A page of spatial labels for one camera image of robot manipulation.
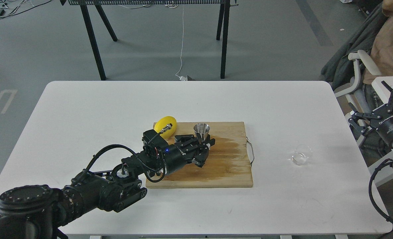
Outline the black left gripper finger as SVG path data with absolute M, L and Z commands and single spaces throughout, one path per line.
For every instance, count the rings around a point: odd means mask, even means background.
M 208 158 L 209 151 L 210 151 L 210 147 L 208 146 L 203 146 L 201 148 L 198 148 L 191 162 L 195 164 L 197 167 L 202 168 Z
M 216 139 L 210 139 L 210 135 L 203 142 L 199 142 L 198 138 L 192 134 L 175 135 L 175 147 L 180 150 L 204 150 L 215 145 L 215 143 Z

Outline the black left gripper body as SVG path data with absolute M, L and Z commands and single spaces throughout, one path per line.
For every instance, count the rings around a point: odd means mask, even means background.
M 192 164 L 191 160 L 196 150 L 180 150 L 175 144 L 167 146 L 163 150 L 164 162 L 166 163 L 166 174 L 170 175 L 187 164 Z

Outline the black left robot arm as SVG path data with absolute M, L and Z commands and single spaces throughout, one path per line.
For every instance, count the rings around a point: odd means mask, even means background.
M 216 140 L 205 123 L 194 126 L 194 134 L 176 135 L 170 145 L 162 135 L 171 131 L 166 124 L 160 132 L 143 133 L 143 150 L 135 153 L 124 145 L 108 145 L 98 151 L 71 184 L 63 189 L 48 185 L 22 186 L 0 195 L 0 239 L 67 239 L 59 230 L 93 209 L 116 213 L 147 194 L 139 175 L 158 183 L 187 164 L 203 167 Z M 91 172 L 102 154 L 115 148 L 131 153 L 111 171 Z

